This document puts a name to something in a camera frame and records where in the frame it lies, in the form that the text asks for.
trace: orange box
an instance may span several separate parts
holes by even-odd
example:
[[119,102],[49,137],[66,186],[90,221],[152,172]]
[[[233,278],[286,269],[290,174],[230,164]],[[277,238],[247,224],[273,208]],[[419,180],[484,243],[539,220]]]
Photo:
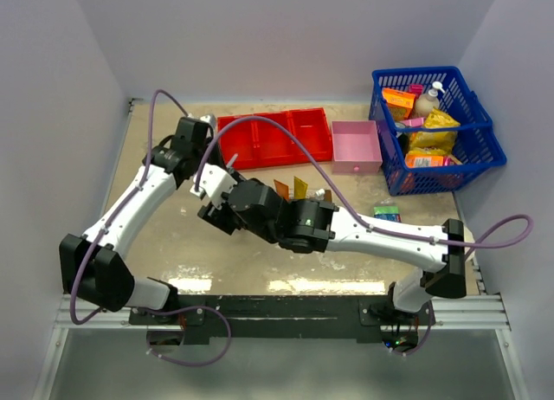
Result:
[[414,108],[416,95],[404,91],[393,90],[392,88],[383,89],[383,98],[387,102],[390,114],[395,121],[406,120]]
[[409,168],[430,168],[448,165],[448,158],[436,155],[413,155],[406,157],[406,166]]

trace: pink drawer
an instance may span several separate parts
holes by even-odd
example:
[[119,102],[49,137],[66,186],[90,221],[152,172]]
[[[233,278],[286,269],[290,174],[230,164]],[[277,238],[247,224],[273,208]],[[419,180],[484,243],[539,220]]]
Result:
[[376,173],[383,163],[375,121],[333,121],[333,173]]

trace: robotic arm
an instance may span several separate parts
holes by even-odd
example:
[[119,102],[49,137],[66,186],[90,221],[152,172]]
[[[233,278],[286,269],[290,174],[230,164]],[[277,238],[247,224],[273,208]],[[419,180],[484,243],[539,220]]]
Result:
[[[67,235],[60,244],[63,287],[71,292],[74,278],[91,246],[91,238],[103,230],[99,244],[78,285],[78,297],[106,310],[124,306],[147,307],[161,311],[178,308],[177,290],[162,281],[135,278],[123,260],[156,208],[181,184],[196,173],[201,157],[213,135],[213,116],[179,120],[171,144],[152,150],[147,180],[106,229],[105,220],[130,190],[139,185],[145,161],[118,202],[83,235]],[[417,269],[402,281],[393,283],[389,302],[376,308],[380,317],[398,321],[413,317],[433,296],[462,298],[466,295],[463,248],[438,243],[414,242],[384,235],[359,226],[344,208],[316,199],[287,201],[257,179],[246,179],[227,168],[218,148],[204,167],[200,188],[191,192],[209,198],[198,215],[221,231],[232,234],[246,229],[269,243],[295,253],[313,251],[353,251],[394,258]],[[463,241],[463,225],[447,220],[442,226],[424,227],[393,223],[368,216],[370,225],[415,235]]]

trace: beige bottle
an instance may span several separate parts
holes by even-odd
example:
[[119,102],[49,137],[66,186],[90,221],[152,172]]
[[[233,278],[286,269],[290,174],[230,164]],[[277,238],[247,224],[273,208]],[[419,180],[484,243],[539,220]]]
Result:
[[415,119],[418,117],[423,117],[424,119],[429,116],[429,114],[433,111],[434,108],[439,108],[439,91],[442,91],[445,93],[445,91],[442,89],[442,83],[440,81],[435,81],[432,85],[433,88],[431,88],[429,91],[427,91],[425,94],[422,94],[419,96],[419,98],[415,101],[414,104],[414,111],[411,114],[411,119]]

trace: barcode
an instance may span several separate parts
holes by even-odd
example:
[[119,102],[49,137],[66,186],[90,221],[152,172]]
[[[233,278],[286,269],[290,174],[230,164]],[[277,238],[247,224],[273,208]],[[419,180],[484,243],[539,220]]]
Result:
[[429,168],[431,166],[431,157],[425,157],[425,158],[415,158],[414,159],[414,167],[415,168]]

